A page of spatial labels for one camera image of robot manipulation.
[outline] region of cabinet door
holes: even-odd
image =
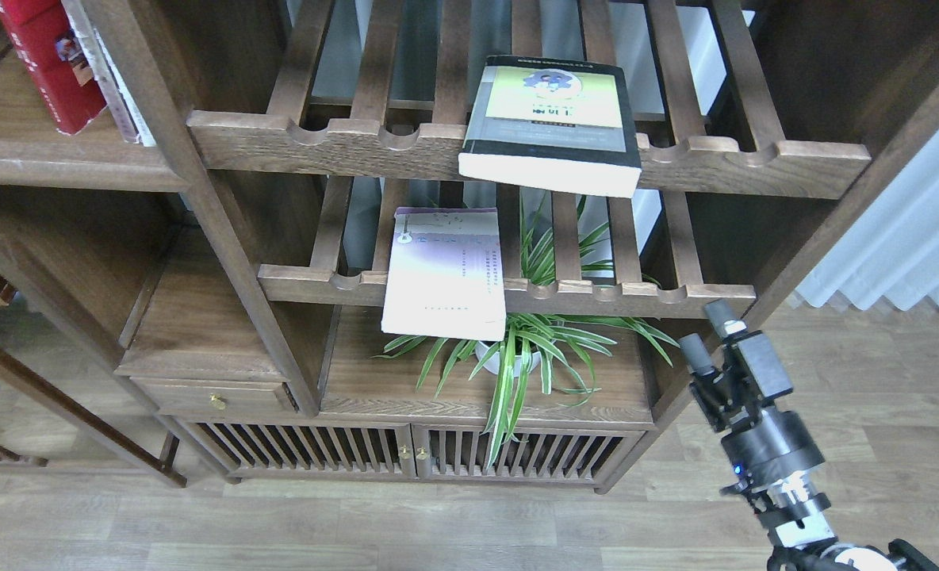
[[[193,422],[190,430],[233,477],[416,477],[409,425]]]
[[[421,480],[533,481],[596,487],[617,469],[642,431],[521,429],[487,463],[480,427],[412,426]]]

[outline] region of red book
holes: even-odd
[[[60,0],[0,0],[0,16],[57,130],[81,131],[106,102]]]

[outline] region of white flower pot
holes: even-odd
[[[473,352],[477,355],[478,361],[483,361],[484,355],[487,354],[487,350],[491,348],[491,346],[492,343],[477,341],[477,346],[473,349]],[[535,369],[537,365],[539,365],[539,351],[534,351],[530,357],[530,368],[527,369],[527,372],[532,372],[532,370]],[[498,369],[501,368],[501,354],[492,354],[491,358],[488,358],[487,361],[484,361],[484,368],[490,371],[492,375],[497,375]],[[523,357],[520,357],[520,355],[515,356],[515,365],[513,371],[513,378],[518,377],[519,373],[523,372]]]

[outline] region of wooden floor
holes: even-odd
[[[795,379],[785,400],[829,460],[815,480],[833,501],[833,527],[847,541],[908,539],[939,563],[939,315],[782,308],[766,329]],[[0,318],[0,343],[157,446],[161,431],[41,318]],[[22,409],[19,398],[1,398],[0,416]],[[86,450],[73,431],[31,412],[0,424],[0,440],[47,456]],[[733,476],[694,408],[606,496],[510,485],[224,485],[190,453],[178,463],[186,490],[145,476],[0,473],[0,569],[748,571],[763,569],[769,552],[744,503],[717,496]]]

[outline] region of white curtain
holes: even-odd
[[[866,310],[885,297],[939,307],[939,129],[818,267],[797,286],[821,307],[839,292]]]

